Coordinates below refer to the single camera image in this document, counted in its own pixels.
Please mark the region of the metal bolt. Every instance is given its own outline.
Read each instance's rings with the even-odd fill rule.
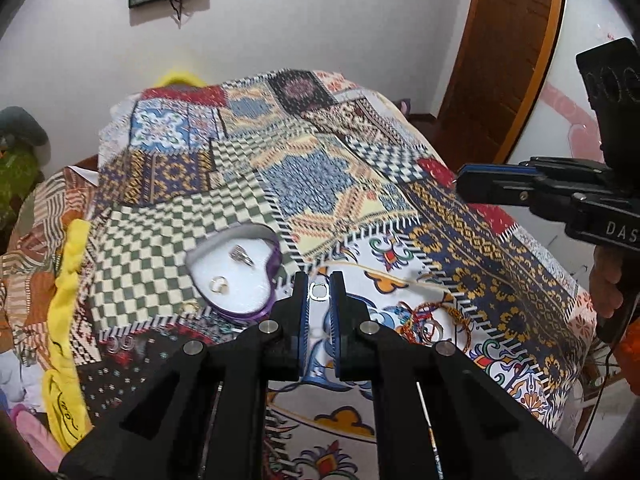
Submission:
[[[456,353],[456,346],[451,341],[438,341],[434,348],[438,354],[444,355],[444,357],[449,357]]]
[[[360,324],[360,331],[367,335],[374,335],[378,330],[380,330],[380,325],[375,321],[363,321]]]
[[[258,325],[258,330],[264,334],[273,334],[277,329],[279,329],[279,327],[280,326],[277,321],[274,321],[273,319],[265,319],[260,323],[260,325]]]
[[[197,339],[192,339],[191,341],[187,341],[182,347],[182,351],[187,355],[197,355],[202,352],[204,345],[201,341]]]

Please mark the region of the blanket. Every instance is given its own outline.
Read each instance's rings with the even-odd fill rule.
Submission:
[[[72,329],[97,334],[74,353],[94,424],[185,341],[242,330],[206,304],[184,255],[253,221],[281,240],[277,298],[297,270],[316,281],[341,270],[372,319],[417,344],[453,341],[556,427],[593,338],[588,294],[500,208],[463,203],[382,95],[280,70],[147,90],[112,115]],[[327,311],[309,323],[303,377],[270,384],[265,475],[375,478],[370,384],[337,381]]]

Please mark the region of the white wall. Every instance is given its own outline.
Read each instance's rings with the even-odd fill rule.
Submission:
[[[429,113],[434,117],[437,117],[440,113],[444,94],[446,94],[447,87],[449,86],[453,66],[456,63],[458,50],[460,49],[462,34],[465,31],[466,17],[469,14],[470,4],[471,0],[458,0],[457,7],[443,9],[443,14],[441,15],[442,37],[446,38],[450,36],[450,41],[444,56],[444,62],[440,68],[438,84],[433,93],[433,98],[428,103]]]
[[[49,133],[45,174],[97,152],[108,110],[169,69],[212,84],[282,67],[335,70],[428,111],[459,0],[26,0],[0,39],[0,108]]]
[[[631,37],[630,28],[610,0],[566,0],[558,45],[546,77],[546,83],[558,88],[593,118],[587,92],[575,63],[580,52],[611,39]],[[568,141],[571,123],[541,100],[511,154],[509,163],[517,164],[531,156],[572,156]],[[578,281],[588,286],[588,270],[593,265],[593,247],[569,239],[562,224],[533,217],[527,209],[510,208],[516,218],[541,243],[545,244]]]

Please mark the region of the wooden door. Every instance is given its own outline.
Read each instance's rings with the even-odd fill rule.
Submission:
[[[542,85],[563,0],[472,0],[433,145],[452,170],[503,162]]]

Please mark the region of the red fabric patch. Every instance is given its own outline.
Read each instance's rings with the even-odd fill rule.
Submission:
[[[143,99],[174,99],[177,101],[186,101],[195,105],[205,106],[225,106],[225,92],[220,86],[205,86],[194,91],[184,92],[173,88],[149,88],[142,92]]]
[[[418,165],[424,170],[428,171],[430,175],[435,178],[441,186],[452,189],[453,181],[456,178],[456,174],[453,173],[444,164],[437,161],[435,158],[419,158]],[[497,205],[489,204],[467,204],[469,209],[473,209],[484,218],[489,224],[491,231],[497,235],[501,235],[510,227],[514,226],[516,221],[511,218],[504,210]]]

